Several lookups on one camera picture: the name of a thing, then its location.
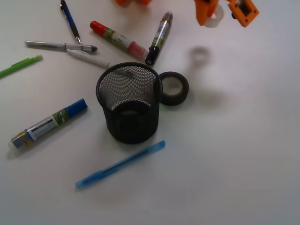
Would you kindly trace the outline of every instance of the pencil holder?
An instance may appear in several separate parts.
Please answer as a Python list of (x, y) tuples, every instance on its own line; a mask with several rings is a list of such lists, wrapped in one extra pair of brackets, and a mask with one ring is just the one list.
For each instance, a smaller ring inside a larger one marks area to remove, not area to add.
[(133, 62), (115, 65), (101, 75), (96, 95), (118, 141), (141, 143), (156, 132), (162, 83), (152, 68)]

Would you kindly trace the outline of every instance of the red marker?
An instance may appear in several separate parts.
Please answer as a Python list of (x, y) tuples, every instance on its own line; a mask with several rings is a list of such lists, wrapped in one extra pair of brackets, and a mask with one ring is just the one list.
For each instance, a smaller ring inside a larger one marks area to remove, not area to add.
[(132, 41), (123, 35), (115, 32), (114, 30), (103, 26), (102, 24), (93, 21), (90, 23), (90, 27), (103, 38), (111, 42), (114, 46), (132, 54), (140, 59), (145, 59), (148, 52), (145, 48), (138, 45), (135, 41)]

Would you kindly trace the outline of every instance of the blue ballpoint pen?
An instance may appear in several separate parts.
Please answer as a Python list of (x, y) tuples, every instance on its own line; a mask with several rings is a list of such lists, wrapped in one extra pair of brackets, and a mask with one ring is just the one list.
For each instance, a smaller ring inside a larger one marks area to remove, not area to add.
[(83, 180), (79, 181), (76, 183), (76, 188), (77, 189), (82, 189), (84, 187), (86, 187), (87, 185), (94, 183), (98, 180), (102, 180), (105, 177), (108, 177), (110, 175), (112, 175), (113, 173), (117, 172), (119, 169), (127, 166), (128, 164), (144, 157), (144, 156), (148, 156), (160, 149), (162, 149), (165, 146), (165, 141), (161, 141), (155, 145), (152, 145), (149, 148), (146, 148), (116, 164), (113, 164), (109, 167), (107, 167), (106, 169), (100, 170), (96, 173), (93, 173), (92, 175), (84, 178)]
[(66, 4), (65, 0), (60, 0), (60, 9), (61, 9), (62, 13), (65, 15), (65, 17), (66, 17), (66, 19), (67, 19), (67, 21), (68, 21), (68, 23), (69, 23), (69, 25), (71, 27), (71, 30), (72, 30), (75, 38), (77, 39), (77, 41), (79, 42), (79, 44), (81, 44), (78, 30), (77, 30), (77, 28), (75, 26), (75, 23), (74, 23), (74, 21), (72, 19), (72, 16), (70, 14), (70, 11), (69, 11), (69, 9), (67, 7), (67, 4)]

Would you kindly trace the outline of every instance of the green pen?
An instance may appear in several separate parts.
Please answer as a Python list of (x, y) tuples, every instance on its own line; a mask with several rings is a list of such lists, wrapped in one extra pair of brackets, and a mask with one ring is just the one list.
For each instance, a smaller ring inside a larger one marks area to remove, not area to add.
[(42, 55), (37, 55), (36, 57), (33, 57), (33, 58), (27, 58), (27, 59), (24, 59), (16, 64), (13, 64), (10, 68), (7, 68), (5, 70), (2, 70), (0, 71), (0, 78), (8, 75), (8, 74), (11, 74), (19, 69), (22, 69), (24, 67), (27, 67), (35, 62), (38, 62), (42, 59)]

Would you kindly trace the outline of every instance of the blue marker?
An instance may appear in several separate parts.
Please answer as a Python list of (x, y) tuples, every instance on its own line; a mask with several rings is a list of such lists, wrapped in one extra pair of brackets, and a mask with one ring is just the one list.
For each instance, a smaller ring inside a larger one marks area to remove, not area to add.
[(76, 183), (76, 188), (77, 189), (82, 189), (85, 186), (92, 184), (98, 180), (102, 180), (105, 177), (108, 177), (109, 175), (112, 175), (113, 173), (117, 172), (119, 169), (127, 166), (128, 164), (144, 157), (144, 156), (148, 156), (154, 152), (157, 152), (158, 150), (161, 150), (163, 147), (165, 146), (165, 141), (161, 141), (155, 145), (152, 145), (149, 148), (146, 148), (145, 150), (142, 150), (116, 164), (113, 164), (109, 167), (107, 167), (106, 169), (100, 170), (86, 178), (84, 178), (83, 180), (79, 181)]
[(21, 150), (23, 147), (31, 145), (41, 136), (47, 134), (54, 128), (61, 126), (69, 119), (73, 118), (74, 116), (86, 110), (87, 108), (88, 106), (82, 98), (74, 104), (63, 108), (62, 110), (59, 110), (52, 116), (49, 116), (40, 121), (39, 123), (33, 125), (32, 127), (20, 132), (18, 135), (14, 136), (11, 139), (8, 145), (11, 147), (11, 149)]
[(79, 42), (79, 44), (81, 44), (78, 30), (77, 30), (77, 28), (75, 26), (75, 23), (73, 21), (73, 18), (72, 18), (71, 14), (70, 14), (70, 11), (69, 11), (69, 9), (67, 7), (67, 4), (66, 4), (65, 0), (61, 0), (60, 1), (60, 9), (61, 9), (62, 13), (65, 15), (65, 17), (66, 17), (66, 19), (67, 19), (67, 21), (68, 21), (68, 23), (70, 25), (70, 28), (71, 28), (71, 30), (72, 30), (75, 38), (77, 39), (77, 41)]

